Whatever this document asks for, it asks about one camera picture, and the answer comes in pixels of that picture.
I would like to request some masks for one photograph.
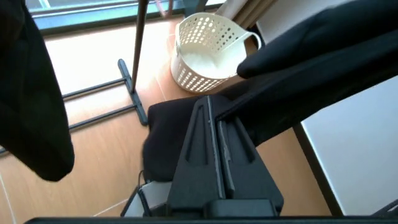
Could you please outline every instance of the hanging clothes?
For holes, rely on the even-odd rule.
[[[398,75],[398,24],[391,22],[398,21],[397,11],[398,1],[353,1],[297,24],[239,65],[238,75],[248,79],[217,93],[230,102],[218,106],[216,119],[239,117],[258,146],[320,109]],[[142,152],[147,179],[173,179],[199,98],[149,108]]]
[[[71,172],[75,155],[44,40],[21,0],[0,1],[0,145],[45,180]]]

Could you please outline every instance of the floor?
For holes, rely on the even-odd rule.
[[[169,69],[174,27],[181,20],[146,25],[137,80],[146,110],[155,103],[191,95],[174,83]],[[131,72],[135,31],[133,25],[123,25],[46,38],[62,93],[120,78],[119,58]],[[65,105],[73,124],[130,103],[126,88],[118,86]],[[38,178],[12,156],[0,158],[0,220],[118,216],[137,184],[147,133],[136,112],[73,132],[75,166],[56,183]],[[330,214],[291,129],[261,144],[258,151],[285,198],[283,215]]]

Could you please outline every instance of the beige curtain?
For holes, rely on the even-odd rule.
[[[242,28],[255,25],[276,0],[227,0],[216,14],[231,19]]]

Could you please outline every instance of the white plastic basket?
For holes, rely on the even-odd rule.
[[[254,35],[233,21],[205,12],[196,13],[177,24],[171,59],[174,80],[184,90],[203,93],[236,75],[246,58],[244,40]]]

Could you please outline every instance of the black garment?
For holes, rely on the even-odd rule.
[[[365,11],[366,16],[357,14]],[[398,1],[353,1],[291,28],[242,62],[238,74],[251,78],[217,93],[231,100],[222,105],[217,119],[238,116],[257,146],[318,110],[394,77],[398,74],[398,24],[380,25],[398,21],[397,11]],[[336,37],[338,43],[330,46],[325,34],[344,33],[334,25],[341,17],[346,19],[342,30],[355,33],[359,20],[350,17],[360,17],[366,27],[358,36]],[[185,135],[183,127],[190,120],[190,111],[185,110],[195,99],[149,108],[150,133],[143,149],[146,178],[173,179],[182,145],[178,136]],[[162,129],[151,128],[165,119]],[[171,139],[175,142],[168,145]]]
[[[24,3],[0,1],[0,145],[45,180],[73,167],[67,114],[43,38]]]

